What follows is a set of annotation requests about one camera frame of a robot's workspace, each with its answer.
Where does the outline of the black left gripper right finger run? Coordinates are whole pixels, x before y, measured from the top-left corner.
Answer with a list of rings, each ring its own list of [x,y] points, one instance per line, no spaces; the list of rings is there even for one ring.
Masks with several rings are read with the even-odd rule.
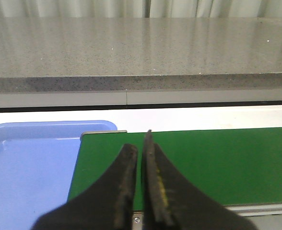
[[[189,182],[154,142],[144,137],[141,184],[145,230],[255,230],[245,217],[223,207]]]

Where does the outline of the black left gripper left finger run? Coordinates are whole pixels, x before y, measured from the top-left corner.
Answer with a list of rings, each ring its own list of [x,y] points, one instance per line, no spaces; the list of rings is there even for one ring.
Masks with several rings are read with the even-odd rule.
[[[34,230],[130,230],[138,150],[124,144],[108,169],[84,192],[42,215]]]

